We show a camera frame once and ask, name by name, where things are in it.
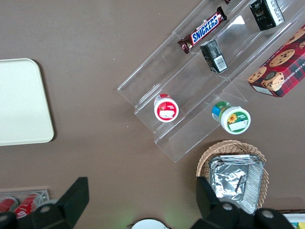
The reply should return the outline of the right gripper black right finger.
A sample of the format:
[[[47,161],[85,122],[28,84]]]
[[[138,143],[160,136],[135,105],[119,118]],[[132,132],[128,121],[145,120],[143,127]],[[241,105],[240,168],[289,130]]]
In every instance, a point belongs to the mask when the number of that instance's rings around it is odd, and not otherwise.
[[[254,217],[235,204],[221,202],[205,177],[196,179],[196,202],[202,217],[194,229],[254,229]]]

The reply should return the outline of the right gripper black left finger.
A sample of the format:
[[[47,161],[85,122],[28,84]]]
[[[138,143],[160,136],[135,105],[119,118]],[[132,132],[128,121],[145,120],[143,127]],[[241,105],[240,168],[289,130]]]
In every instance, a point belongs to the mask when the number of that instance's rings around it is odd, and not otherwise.
[[[79,177],[55,204],[17,220],[18,229],[72,229],[89,203],[87,177]]]

